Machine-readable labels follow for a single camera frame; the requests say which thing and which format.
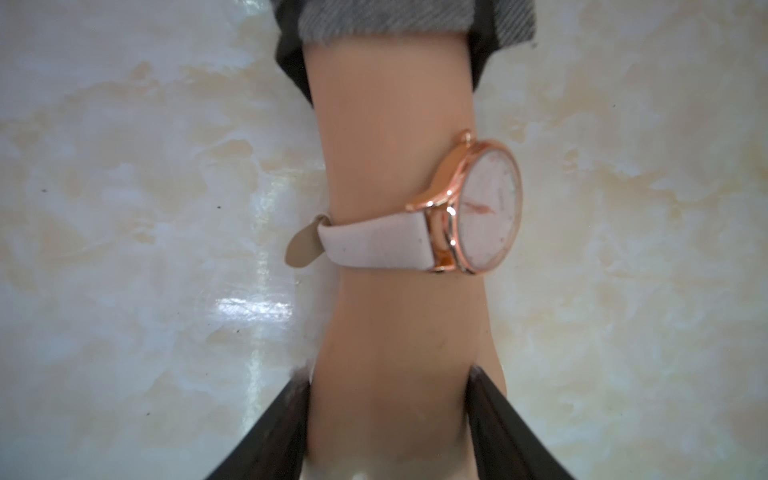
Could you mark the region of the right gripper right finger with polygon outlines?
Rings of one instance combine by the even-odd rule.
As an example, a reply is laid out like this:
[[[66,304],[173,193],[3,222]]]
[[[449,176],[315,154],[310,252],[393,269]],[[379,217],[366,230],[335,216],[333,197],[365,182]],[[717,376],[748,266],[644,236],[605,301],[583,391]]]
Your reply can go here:
[[[478,366],[469,374],[465,409],[480,480],[573,480]]]

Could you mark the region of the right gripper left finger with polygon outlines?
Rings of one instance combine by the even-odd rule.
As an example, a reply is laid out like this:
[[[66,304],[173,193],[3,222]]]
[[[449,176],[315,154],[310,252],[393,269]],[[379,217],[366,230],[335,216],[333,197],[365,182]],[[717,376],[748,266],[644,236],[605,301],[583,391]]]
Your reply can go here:
[[[307,449],[309,372],[297,370],[208,480],[298,480]]]

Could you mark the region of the mannequin hand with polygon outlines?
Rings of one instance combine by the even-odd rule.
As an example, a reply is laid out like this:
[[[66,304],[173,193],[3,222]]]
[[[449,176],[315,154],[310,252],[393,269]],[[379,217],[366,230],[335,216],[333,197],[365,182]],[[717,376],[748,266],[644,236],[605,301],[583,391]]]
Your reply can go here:
[[[345,37],[304,58],[337,223],[404,207],[475,125],[462,34]],[[504,384],[481,277],[342,270],[312,378],[314,475],[475,478],[464,410],[474,364]]]

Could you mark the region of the black white plaid shirt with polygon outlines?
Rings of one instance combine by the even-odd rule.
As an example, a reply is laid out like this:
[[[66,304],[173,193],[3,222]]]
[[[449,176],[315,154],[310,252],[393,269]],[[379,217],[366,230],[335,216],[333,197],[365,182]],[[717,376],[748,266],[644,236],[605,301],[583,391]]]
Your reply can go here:
[[[477,86],[495,52],[533,41],[537,31],[532,0],[284,0],[271,7],[279,29],[276,63],[307,101],[306,44],[361,35],[461,34]]]

